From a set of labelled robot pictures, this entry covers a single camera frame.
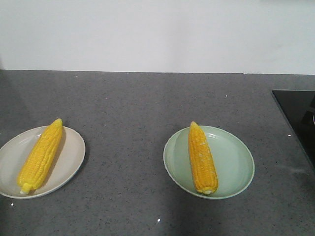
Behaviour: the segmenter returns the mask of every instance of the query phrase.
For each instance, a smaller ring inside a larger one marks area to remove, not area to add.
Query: white plate
[[[61,143],[44,185],[28,195],[20,193],[16,177],[45,128],[25,131],[0,149],[0,194],[19,199],[44,196],[62,187],[78,171],[84,159],[85,143],[76,131],[63,127]]]

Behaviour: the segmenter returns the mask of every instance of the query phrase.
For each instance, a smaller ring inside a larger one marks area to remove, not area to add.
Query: corn on the cob
[[[42,133],[17,177],[21,193],[38,189],[47,177],[63,133],[63,122],[55,120]]]
[[[189,158],[193,182],[197,192],[214,193],[218,188],[218,177],[210,148],[203,130],[191,122],[188,136]]]

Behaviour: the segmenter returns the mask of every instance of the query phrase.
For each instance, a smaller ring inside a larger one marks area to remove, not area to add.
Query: plate rim
[[[163,162],[164,162],[164,167],[168,173],[168,175],[172,178],[172,180],[179,186],[181,187],[183,190],[185,190],[186,192],[194,195],[194,196],[197,196],[197,197],[200,197],[200,198],[204,198],[204,199],[208,199],[208,200],[221,200],[221,199],[227,199],[227,198],[231,198],[231,197],[234,197],[240,193],[242,193],[244,190],[246,190],[248,188],[248,186],[251,184],[252,180],[253,180],[253,177],[254,177],[254,174],[255,174],[255,162],[254,162],[254,159],[253,159],[253,156],[252,156],[252,153],[250,152],[249,148],[242,142],[242,140],[240,140],[238,137],[236,137],[235,135],[231,134],[230,132],[224,130],[224,129],[220,129],[220,128],[217,128],[217,127],[214,127],[214,126],[207,126],[207,125],[199,125],[199,127],[203,128],[211,128],[211,129],[216,129],[216,130],[219,130],[221,132],[224,132],[224,133],[227,133],[228,135],[232,136],[233,138],[235,138],[237,141],[239,141],[244,147],[245,149],[247,150],[247,152],[249,153],[250,157],[251,157],[251,161],[252,161],[252,175],[250,177],[250,180],[248,181],[248,183],[241,189],[239,190],[238,192],[236,193],[233,193],[233,194],[230,194],[230,195],[227,195],[227,196],[223,196],[223,197],[211,197],[211,196],[207,196],[207,195],[203,195],[203,194],[199,194],[199,193],[195,193],[195,192],[192,192],[186,188],[184,188],[181,184],[178,183],[178,181],[171,175],[167,165],[166,165],[166,157],[165,157],[165,152],[166,152],[166,148],[169,144],[169,142],[171,141],[171,139],[174,138],[174,136],[178,135],[179,133],[183,132],[184,130],[186,129],[189,129],[189,127],[186,127],[186,128],[183,128],[181,130],[178,130],[177,132],[175,132],[166,142],[165,146],[164,146],[164,151],[163,151]]]
[[[26,130],[16,136],[14,136],[12,139],[10,139],[8,142],[6,142],[1,148],[0,148],[0,152],[1,150],[9,145],[11,142],[13,142],[15,139],[17,139],[18,137],[22,136],[23,134],[25,133],[28,133],[28,132],[31,132],[31,131],[34,131],[34,130],[37,130],[37,129],[43,129],[48,127],[48,125],[45,125],[45,126],[40,126],[40,127],[35,127],[33,129],[29,129],[29,130]],[[34,194],[34,195],[26,195],[26,196],[12,196],[12,195],[9,195],[9,194],[6,194],[4,192],[1,191],[0,189],[0,194],[3,195],[3,196],[6,196],[6,197],[9,197],[9,198],[14,198],[14,199],[32,199],[32,198],[38,198],[38,197],[42,197],[42,196],[45,196],[47,194],[50,194],[56,190],[58,190],[59,188],[63,187],[67,182],[69,182],[73,177],[74,175],[78,172],[78,170],[80,169],[83,161],[84,161],[84,158],[85,158],[85,155],[86,155],[86,145],[85,145],[85,142],[84,142],[84,139],[83,137],[77,132],[75,131],[74,129],[71,129],[69,127],[66,127],[66,126],[63,126],[63,128],[65,129],[65,132],[70,131],[70,132],[73,132],[74,134],[77,135],[77,137],[79,138],[80,142],[82,143],[83,145],[83,155],[82,155],[82,158],[80,160],[80,163],[78,164],[78,167],[76,168],[76,170],[68,177],[66,178],[62,183],[60,183],[58,186],[48,190],[48,191],[45,191],[43,193],[39,193],[39,194]]]

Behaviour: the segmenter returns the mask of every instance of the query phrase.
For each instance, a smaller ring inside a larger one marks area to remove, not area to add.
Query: plate
[[[0,149],[0,194],[18,199],[41,197],[62,187],[78,171],[84,159],[85,143],[75,130],[63,127],[61,143],[44,185],[27,195],[20,193],[16,177],[45,128],[25,131]]]
[[[229,132],[211,126],[200,126],[205,132],[217,170],[219,187],[203,195],[194,187],[189,161],[189,127],[175,133],[166,143],[164,164],[171,178],[185,191],[205,199],[224,199],[243,192],[255,172],[254,160],[245,144]]]

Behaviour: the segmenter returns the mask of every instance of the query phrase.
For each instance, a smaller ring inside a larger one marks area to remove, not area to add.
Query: gray countertop
[[[86,143],[62,188],[0,196],[0,235],[314,235],[314,170],[273,89],[315,89],[315,76],[0,71],[1,147],[57,117]],[[244,192],[206,200],[169,177],[165,143],[192,120],[247,145]]]

